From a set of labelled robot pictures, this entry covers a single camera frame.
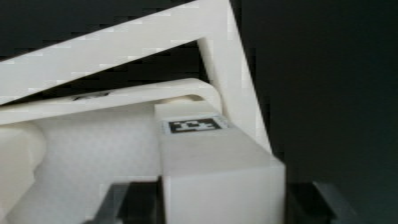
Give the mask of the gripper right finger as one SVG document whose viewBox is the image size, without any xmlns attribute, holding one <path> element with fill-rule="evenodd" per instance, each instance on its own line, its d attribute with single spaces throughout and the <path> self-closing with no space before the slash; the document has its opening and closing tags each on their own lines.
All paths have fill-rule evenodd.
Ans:
<svg viewBox="0 0 398 224">
<path fill-rule="evenodd" d="M 356 212 L 326 182 L 289 183 L 285 224 L 362 224 Z"/>
</svg>

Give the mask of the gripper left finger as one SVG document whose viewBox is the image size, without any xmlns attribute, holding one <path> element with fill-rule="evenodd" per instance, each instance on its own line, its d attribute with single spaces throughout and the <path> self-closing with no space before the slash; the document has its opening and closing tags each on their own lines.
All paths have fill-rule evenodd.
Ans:
<svg viewBox="0 0 398 224">
<path fill-rule="evenodd" d="M 86 224 L 163 224 L 159 181 L 117 183 L 110 186 Z"/>
</svg>

